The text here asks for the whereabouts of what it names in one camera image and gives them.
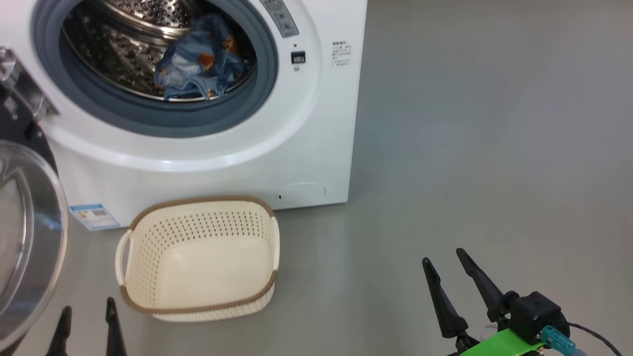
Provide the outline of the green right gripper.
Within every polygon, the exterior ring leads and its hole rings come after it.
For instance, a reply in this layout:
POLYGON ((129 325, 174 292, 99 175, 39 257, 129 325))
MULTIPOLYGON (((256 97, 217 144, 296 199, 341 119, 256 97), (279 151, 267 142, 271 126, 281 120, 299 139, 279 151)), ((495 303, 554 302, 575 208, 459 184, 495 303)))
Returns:
MULTIPOLYGON (((465 249, 457 248, 456 254, 465 273, 475 282, 488 309, 487 316, 490 322, 505 322, 505 311, 502 306, 504 294, 465 249)), ((466 333, 468 323, 450 302, 433 263, 428 257, 421 263, 441 335, 446 339, 456 338, 456 352, 449 356, 527 356, 544 349, 544 343, 530 345, 509 329, 494 334, 483 342, 477 342, 466 333)))

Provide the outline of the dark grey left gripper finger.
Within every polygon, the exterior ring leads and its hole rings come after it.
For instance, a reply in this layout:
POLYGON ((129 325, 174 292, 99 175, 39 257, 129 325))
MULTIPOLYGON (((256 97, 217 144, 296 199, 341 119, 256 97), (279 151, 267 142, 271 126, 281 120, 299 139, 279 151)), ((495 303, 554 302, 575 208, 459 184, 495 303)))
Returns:
POLYGON ((108 338, 105 356, 127 356, 124 336, 121 330, 117 304, 112 297, 106 300, 106 323, 108 324, 108 338))
POLYGON ((72 333, 72 307, 65 306, 57 322, 46 356, 68 356, 66 340, 72 333))

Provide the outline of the black round glass washer door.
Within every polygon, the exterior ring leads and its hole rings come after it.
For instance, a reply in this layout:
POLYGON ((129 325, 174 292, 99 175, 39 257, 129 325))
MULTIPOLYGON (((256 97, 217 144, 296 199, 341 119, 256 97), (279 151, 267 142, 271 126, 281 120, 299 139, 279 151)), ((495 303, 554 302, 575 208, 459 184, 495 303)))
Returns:
POLYGON ((0 356, 13 356, 41 316, 65 263, 65 194, 40 125, 56 113, 0 46, 0 356))

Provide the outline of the blue cartoon print garment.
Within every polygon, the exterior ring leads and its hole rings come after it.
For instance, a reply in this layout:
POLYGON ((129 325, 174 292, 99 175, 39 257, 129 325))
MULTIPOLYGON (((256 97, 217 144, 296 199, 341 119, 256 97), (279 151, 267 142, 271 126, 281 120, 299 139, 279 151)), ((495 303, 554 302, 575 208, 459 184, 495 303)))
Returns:
POLYGON ((206 99, 225 95, 256 68, 257 58, 244 30, 231 18, 208 13, 193 22, 189 34, 197 48, 194 62, 201 66, 200 81, 206 99))

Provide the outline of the white front-load washing machine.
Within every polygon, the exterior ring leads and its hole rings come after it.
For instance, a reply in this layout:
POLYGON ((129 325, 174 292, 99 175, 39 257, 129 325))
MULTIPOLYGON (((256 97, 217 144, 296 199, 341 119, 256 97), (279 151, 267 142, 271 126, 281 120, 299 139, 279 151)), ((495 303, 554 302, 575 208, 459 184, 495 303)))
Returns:
POLYGON ((257 0, 276 27, 271 95, 241 124, 189 138, 125 131, 66 99, 36 53, 39 2, 0 0, 0 46, 13 51, 57 111, 40 125, 70 217, 70 206, 101 204, 125 228, 146 208, 204 196, 255 197, 274 210, 309 207, 277 199, 297 182, 325 187, 312 206, 348 200, 367 0, 257 0), (350 65, 332 67, 337 41, 352 45, 350 65))

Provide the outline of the stainless steel washing machine drum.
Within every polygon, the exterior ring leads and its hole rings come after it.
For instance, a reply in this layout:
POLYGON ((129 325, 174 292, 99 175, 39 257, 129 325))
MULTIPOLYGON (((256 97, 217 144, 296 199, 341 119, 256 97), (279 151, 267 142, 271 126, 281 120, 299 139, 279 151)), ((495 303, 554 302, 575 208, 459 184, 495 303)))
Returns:
POLYGON ((197 45, 189 34, 194 20, 208 13, 231 18, 210 0, 82 0, 67 14, 63 33, 86 67, 102 79, 132 94, 165 101, 154 84, 156 64, 168 49, 194 60, 197 45))

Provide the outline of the cream perforated laundry basket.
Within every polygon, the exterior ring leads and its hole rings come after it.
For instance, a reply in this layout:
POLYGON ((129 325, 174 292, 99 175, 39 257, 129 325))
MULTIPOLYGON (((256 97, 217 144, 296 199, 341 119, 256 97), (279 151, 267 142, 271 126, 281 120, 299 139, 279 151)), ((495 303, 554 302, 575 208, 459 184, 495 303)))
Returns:
POLYGON ((212 196, 140 212, 115 253, 120 295, 134 311, 167 322, 236 318, 273 298, 280 230, 264 201, 212 196))

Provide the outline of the blue energy label sticker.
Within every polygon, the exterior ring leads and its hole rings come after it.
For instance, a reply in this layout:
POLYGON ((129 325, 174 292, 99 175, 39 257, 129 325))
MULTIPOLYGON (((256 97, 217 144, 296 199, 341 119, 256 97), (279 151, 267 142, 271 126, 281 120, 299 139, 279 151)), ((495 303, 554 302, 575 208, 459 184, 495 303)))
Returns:
POLYGON ((101 204, 75 205, 70 206, 69 210, 90 231, 121 227, 112 214, 101 204))

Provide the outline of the round white filter cover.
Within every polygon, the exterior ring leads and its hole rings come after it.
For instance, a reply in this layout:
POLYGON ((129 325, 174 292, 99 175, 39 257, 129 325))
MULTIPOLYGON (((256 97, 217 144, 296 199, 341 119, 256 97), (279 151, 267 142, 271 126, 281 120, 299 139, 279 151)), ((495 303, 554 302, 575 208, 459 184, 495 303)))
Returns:
POLYGON ((323 185, 314 182, 297 182, 281 189, 276 198, 285 205, 316 205, 326 196, 323 185))

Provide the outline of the small printed text sticker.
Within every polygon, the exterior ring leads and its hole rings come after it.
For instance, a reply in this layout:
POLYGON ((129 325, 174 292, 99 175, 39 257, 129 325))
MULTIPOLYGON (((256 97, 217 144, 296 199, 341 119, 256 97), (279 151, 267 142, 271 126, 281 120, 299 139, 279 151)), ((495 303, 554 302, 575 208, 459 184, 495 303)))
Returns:
POLYGON ((348 41, 332 43, 331 65, 332 67, 344 67, 351 64, 352 45, 348 41))

